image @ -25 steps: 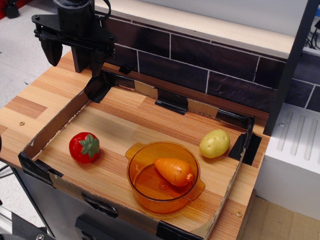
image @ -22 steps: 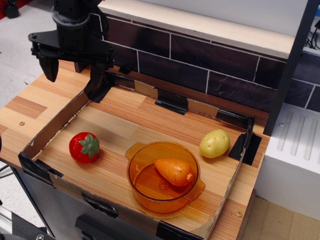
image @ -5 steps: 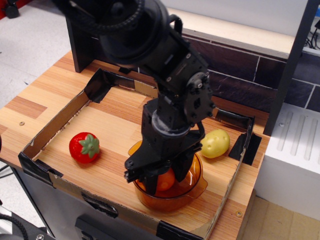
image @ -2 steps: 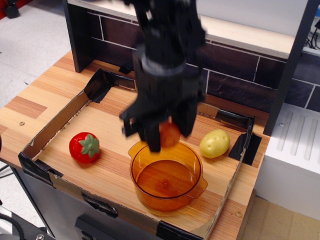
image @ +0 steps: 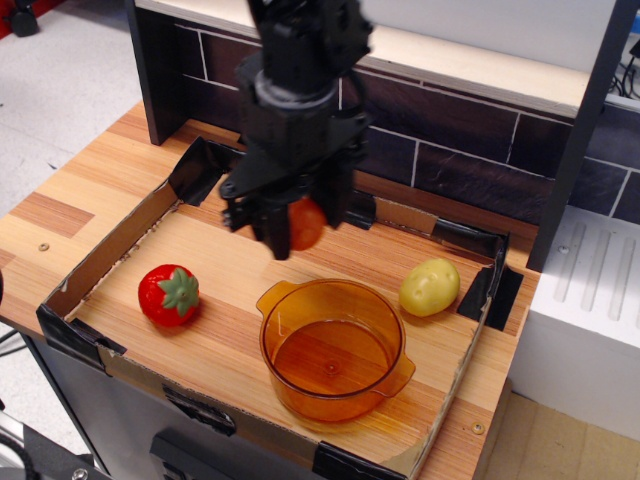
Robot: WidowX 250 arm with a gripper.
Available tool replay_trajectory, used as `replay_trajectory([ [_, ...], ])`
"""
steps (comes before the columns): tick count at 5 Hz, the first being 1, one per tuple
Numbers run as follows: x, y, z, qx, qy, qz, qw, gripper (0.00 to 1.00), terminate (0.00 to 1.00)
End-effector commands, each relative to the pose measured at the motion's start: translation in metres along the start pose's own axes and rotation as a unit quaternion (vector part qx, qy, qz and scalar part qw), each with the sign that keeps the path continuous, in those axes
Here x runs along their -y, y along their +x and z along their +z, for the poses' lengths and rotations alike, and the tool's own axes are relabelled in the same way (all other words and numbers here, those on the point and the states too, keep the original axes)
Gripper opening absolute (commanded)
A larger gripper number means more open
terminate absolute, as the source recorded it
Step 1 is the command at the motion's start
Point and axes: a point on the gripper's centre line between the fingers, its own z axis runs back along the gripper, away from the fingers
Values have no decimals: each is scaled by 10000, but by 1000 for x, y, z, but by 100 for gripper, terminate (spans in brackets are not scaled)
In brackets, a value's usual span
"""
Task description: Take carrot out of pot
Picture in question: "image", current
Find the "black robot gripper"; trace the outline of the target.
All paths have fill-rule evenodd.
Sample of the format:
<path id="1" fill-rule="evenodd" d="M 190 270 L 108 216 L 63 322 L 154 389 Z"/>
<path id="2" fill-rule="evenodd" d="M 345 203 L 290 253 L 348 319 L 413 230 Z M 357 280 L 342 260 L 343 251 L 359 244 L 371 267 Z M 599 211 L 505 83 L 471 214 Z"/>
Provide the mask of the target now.
<path id="1" fill-rule="evenodd" d="M 351 202 L 355 166 L 367 154 L 371 119 L 360 105 L 334 101 L 287 110 L 244 101 L 241 140 L 246 149 L 223 157 L 227 177 L 219 193 L 227 202 L 224 224 L 232 231 L 252 224 L 255 239 L 275 260 L 291 252 L 289 204 L 310 197 L 337 229 Z"/>

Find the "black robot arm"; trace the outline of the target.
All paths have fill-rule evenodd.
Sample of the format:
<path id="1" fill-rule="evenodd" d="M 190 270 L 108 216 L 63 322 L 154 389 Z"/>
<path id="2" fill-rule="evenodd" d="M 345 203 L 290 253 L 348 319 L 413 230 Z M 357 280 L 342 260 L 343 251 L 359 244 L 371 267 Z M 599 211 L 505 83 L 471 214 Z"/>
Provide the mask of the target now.
<path id="1" fill-rule="evenodd" d="M 252 1 L 258 53 L 236 70 L 247 151 L 219 192 L 223 218 L 250 226 L 278 260 L 289 257 L 292 203 L 316 203 L 332 228 L 346 217 L 354 170 L 368 153 L 366 89 L 354 70 L 372 24 L 357 1 Z"/>

